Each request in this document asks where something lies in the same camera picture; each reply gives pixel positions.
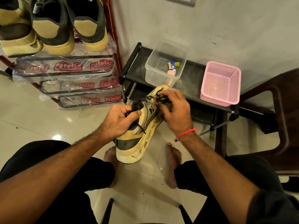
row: person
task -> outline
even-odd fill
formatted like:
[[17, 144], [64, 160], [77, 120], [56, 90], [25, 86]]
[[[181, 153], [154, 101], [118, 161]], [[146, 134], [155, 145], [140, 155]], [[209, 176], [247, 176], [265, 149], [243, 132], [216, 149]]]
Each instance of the person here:
[[[166, 123], [178, 137], [193, 128], [190, 106], [179, 90], [163, 90], [172, 111], [161, 104]], [[73, 145], [37, 141], [22, 147], [0, 172], [1, 223], [97, 223], [88, 190], [112, 187], [118, 161], [115, 147], [104, 160], [92, 157], [124, 134], [141, 111], [114, 105], [97, 130]], [[262, 158], [222, 158], [194, 131], [179, 138], [194, 161], [167, 145], [170, 188], [207, 196], [194, 223], [299, 223], [299, 203], [284, 193], [273, 168]]]

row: person's left hand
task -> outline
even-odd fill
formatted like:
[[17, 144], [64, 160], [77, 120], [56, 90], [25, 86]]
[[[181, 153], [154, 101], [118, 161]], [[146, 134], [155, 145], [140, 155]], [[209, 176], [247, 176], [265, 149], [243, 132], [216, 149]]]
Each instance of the person's left hand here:
[[131, 110], [132, 107], [130, 105], [113, 105], [97, 131], [109, 142], [122, 136], [127, 132], [129, 126], [141, 115], [141, 111], [138, 110], [131, 112], [125, 117], [125, 114]]

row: wall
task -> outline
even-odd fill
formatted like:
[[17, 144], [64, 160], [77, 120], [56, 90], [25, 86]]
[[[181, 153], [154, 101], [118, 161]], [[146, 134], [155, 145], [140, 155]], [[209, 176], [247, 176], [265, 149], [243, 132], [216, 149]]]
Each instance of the wall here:
[[299, 0], [113, 0], [123, 64], [137, 42], [190, 46], [189, 60], [242, 70], [242, 91], [299, 67]]

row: black pants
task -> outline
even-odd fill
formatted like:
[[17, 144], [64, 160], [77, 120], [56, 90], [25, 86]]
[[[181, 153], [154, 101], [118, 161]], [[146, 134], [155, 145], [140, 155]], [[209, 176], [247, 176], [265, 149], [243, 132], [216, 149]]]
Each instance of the black pants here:
[[[28, 143], [4, 165], [0, 172], [0, 182], [69, 146], [70, 144], [66, 142], [53, 140]], [[248, 154], [229, 156], [226, 161], [259, 188], [283, 191], [277, 174], [264, 159]], [[111, 163], [94, 157], [90, 158], [37, 223], [97, 223], [89, 197], [84, 192], [108, 187], [114, 176], [115, 171]], [[194, 223], [213, 223], [213, 221], [228, 223], [195, 161], [187, 161], [178, 166], [175, 169], [175, 177], [178, 188], [208, 197]]]

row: blue glue stick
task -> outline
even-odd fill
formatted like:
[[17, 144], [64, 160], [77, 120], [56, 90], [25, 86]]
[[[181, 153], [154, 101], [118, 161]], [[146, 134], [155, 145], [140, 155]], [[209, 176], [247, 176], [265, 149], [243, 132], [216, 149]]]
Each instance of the blue glue stick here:
[[174, 72], [176, 72], [176, 66], [174, 64], [174, 61], [171, 61], [171, 70], [173, 70]]

